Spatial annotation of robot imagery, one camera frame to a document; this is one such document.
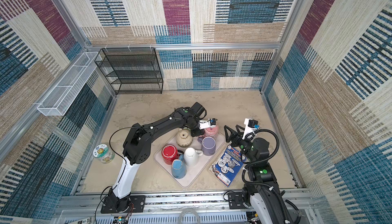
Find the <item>pink cartoon mug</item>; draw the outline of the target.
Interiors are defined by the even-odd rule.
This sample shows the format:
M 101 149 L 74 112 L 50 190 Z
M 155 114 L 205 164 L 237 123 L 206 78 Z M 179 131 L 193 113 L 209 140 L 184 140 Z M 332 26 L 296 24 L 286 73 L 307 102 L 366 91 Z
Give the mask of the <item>pink cartoon mug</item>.
M 204 129 L 204 137 L 212 137 L 216 139 L 218 136 L 218 125 L 213 128 Z

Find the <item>lavender purple mug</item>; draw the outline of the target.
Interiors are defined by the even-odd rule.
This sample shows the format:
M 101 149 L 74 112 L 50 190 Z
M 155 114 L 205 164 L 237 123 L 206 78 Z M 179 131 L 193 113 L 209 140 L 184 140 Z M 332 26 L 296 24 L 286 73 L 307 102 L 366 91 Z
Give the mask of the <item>lavender purple mug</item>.
M 201 141 L 202 148 L 197 150 L 199 156 L 212 156 L 216 151 L 216 141 L 212 137 L 205 137 Z

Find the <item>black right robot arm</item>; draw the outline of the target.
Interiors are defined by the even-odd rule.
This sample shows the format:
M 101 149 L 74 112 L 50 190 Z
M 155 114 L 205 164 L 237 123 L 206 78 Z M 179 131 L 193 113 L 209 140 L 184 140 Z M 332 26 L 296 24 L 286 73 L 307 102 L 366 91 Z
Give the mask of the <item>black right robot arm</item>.
M 240 158 L 246 158 L 242 171 L 242 195 L 244 206 L 252 207 L 262 224 L 298 224 L 301 215 L 293 220 L 287 208 L 291 201 L 283 199 L 277 178 L 268 162 L 278 152 L 280 141 L 277 134 L 257 125 L 232 129 L 224 126 L 226 142 L 240 149 Z

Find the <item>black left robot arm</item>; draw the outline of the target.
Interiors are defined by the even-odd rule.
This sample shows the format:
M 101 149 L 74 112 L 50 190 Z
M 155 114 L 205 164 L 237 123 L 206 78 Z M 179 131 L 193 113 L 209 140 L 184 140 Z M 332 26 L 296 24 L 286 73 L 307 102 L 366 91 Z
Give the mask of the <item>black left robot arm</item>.
M 204 129 L 210 126 L 204 120 L 206 109 L 198 102 L 191 107 L 180 107 L 168 116 L 155 122 L 131 126 L 123 143 L 122 166 L 115 184 L 109 188 L 102 199 L 102 214 L 124 213 L 136 206 L 131 200 L 131 188 L 141 164 L 150 154 L 152 143 L 159 137 L 174 129 L 190 129 L 192 137 L 204 134 Z

